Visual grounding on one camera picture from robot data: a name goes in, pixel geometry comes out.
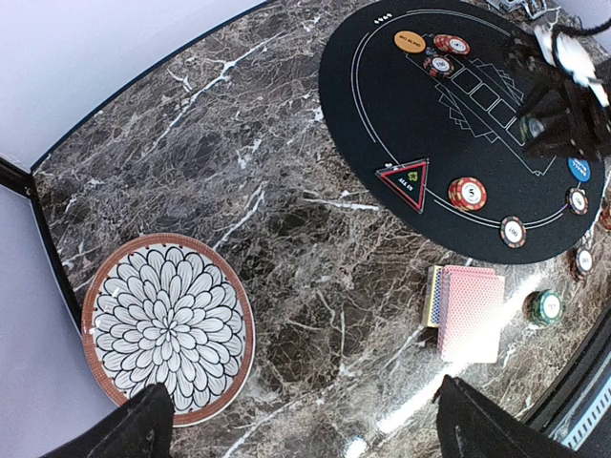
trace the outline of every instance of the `yellow button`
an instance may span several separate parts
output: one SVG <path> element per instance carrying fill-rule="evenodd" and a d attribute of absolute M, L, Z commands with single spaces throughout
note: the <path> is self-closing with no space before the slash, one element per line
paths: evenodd
<path fill-rule="evenodd" d="M 424 38 L 413 31 L 400 31 L 394 36 L 394 43 L 401 51 L 411 54 L 418 54 L 427 48 Z"/>

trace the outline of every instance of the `gray floor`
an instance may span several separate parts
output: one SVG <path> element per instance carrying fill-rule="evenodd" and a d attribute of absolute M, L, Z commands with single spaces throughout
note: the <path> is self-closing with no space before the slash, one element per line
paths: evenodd
<path fill-rule="evenodd" d="M 460 375 L 521 417 L 562 370 L 607 295 L 609 235 L 507 276 L 498 364 L 444 364 L 419 327 L 427 268 L 466 260 L 372 199 L 335 151 L 317 95 L 324 45 L 366 1 L 282 0 L 202 40 L 120 95 L 36 174 L 82 300 L 96 269 L 141 234 L 217 249 L 242 278 L 258 332 L 253 372 L 223 414 L 176 430 L 184 457 L 439 456 L 430 398 Z M 561 325 L 522 301 L 563 294 Z"/>

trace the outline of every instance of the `flower pattern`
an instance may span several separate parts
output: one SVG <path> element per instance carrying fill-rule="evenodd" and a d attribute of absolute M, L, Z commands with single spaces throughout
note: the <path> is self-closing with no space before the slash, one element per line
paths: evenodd
<path fill-rule="evenodd" d="M 240 371 L 245 342 L 235 288 L 206 256 L 156 244 L 123 258 L 95 301 L 95 352 L 133 397 L 164 383 L 177 414 L 217 401 Z"/>

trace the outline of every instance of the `round placemat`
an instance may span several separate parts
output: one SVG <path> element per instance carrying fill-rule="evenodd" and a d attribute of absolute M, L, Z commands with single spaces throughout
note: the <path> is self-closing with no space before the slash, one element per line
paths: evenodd
<path fill-rule="evenodd" d="M 81 329 L 106 394 L 120 406 L 164 383 L 175 427 L 225 409 L 253 361 L 255 326 L 238 276 L 211 248 L 175 234 L 132 240 L 104 262 Z"/>

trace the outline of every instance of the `robotic hand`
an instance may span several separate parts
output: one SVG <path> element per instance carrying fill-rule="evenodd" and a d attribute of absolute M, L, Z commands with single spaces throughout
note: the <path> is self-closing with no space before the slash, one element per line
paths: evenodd
<path fill-rule="evenodd" d="M 611 28 L 611 20 L 589 30 L 535 26 L 534 35 L 515 35 L 506 50 L 510 66 L 536 81 L 518 114 L 533 156 L 574 156 L 588 160 L 611 155 L 611 109 L 607 82 L 597 79 L 577 37 Z"/>

